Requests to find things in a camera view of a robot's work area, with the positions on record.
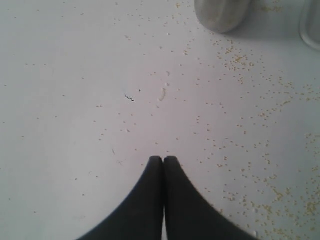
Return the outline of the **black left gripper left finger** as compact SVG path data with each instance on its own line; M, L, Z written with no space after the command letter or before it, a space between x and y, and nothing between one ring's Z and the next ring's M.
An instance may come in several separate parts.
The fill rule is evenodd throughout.
M125 200L81 240L161 240L164 220L164 163L152 156Z

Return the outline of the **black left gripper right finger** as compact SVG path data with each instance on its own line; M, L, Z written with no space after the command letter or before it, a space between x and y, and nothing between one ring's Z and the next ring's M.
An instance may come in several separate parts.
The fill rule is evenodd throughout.
M197 191L177 157L164 159L165 226L169 240L254 240Z

